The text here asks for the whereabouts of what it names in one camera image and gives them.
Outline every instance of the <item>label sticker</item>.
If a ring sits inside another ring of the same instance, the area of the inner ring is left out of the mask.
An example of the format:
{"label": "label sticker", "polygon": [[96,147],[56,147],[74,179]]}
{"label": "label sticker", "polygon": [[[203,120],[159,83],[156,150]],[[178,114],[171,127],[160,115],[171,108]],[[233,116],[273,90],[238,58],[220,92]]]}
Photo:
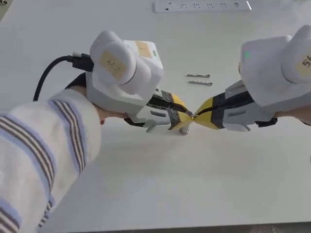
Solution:
{"label": "label sticker", "polygon": [[142,41],[135,41],[140,56],[151,58],[148,44]]}
{"label": "label sticker", "polygon": [[311,54],[306,55],[305,58],[296,65],[296,69],[303,77],[311,76]]}
{"label": "label sticker", "polygon": [[116,80],[120,80],[126,71],[124,65],[108,50],[103,51],[99,64],[104,67]]}

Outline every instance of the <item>small metal part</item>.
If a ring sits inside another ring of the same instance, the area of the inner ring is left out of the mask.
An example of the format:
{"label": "small metal part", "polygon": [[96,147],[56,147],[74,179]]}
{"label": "small metal part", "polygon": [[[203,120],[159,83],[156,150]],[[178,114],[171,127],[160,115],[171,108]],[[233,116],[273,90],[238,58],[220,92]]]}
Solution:
{"label": "small metal part", "polygon": [[210,75],[202,75],[202,74],[187,74],[187,77],[193,77],[193,78],[209,78]]}
{"label": "small metal part", "polygon": [[213,83],[206,83],[206,82],[188,81],[188,83],[198,84],[198,85],[205,85],[205,86],[213,86]]}
{"label": "small metal part", "polygon": [[[186,111],[185,112],[188,116],[192,116],[192,112],[191,111]],[[187,135],[189,133],[189,125],[182,127],[179,129],[179,133],[183,136]]]}
{"label": "small metal part", "polygon": [[0,0],[0,5],[7,5],[9,2],[7,0]]}

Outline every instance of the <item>cable plug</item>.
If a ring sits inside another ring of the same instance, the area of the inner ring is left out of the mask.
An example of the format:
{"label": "cable plug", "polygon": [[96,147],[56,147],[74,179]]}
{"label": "cable plug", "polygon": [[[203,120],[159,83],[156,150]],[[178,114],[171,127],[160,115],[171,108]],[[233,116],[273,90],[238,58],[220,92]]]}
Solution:
{"label": "cable plug", "polygon": [[91,57],[85,53],[74,52],[72,56],[68,56],[68,62],[72,63],[73,68],[81,69],[84,71],[92,72],[94,63]]}

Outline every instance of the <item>human hand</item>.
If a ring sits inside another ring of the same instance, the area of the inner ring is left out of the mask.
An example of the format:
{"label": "human hand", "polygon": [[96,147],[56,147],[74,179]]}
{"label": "human hand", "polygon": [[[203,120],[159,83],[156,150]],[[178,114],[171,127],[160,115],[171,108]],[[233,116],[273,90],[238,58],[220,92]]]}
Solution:
{"label": "human hand", "polygon": [[311,125],[311,106],[297,108],[287,112],[278,112],[275,117],[295,117],[296,119]]}
{"label": "human hand", "polygon": [[[83,86],[72,86],[70,87],[70,89],[75,90],[77,92],[80,92],[82,95],[84,95],[86,97],[86,88]],[[103,125],[105,122],[105,119],[108,117],[118,117],[118,118],[127,118],[126,114],[122,114],[122,113],[114,113],[111,111],[107,111],[105,109],[102,109],[100,107],[98,107],[97,105],[95,105],[95,108],[97,110],[99,119],[100,119],[100,124]]]}

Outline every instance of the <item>sleeve cuff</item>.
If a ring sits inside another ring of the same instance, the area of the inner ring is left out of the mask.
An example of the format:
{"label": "sleeve cuff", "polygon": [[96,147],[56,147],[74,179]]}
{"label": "sleeve cuff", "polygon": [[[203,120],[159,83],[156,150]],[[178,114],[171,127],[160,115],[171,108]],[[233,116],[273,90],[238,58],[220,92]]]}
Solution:
{"label": "sleeve cuff", "polygon": [[71,89],[59,92],[51,100],[66,101],[75,107],[86,139],[87,158],[88,161],[93,161],[101,146],[101,125],[95,106],[84,95]]}

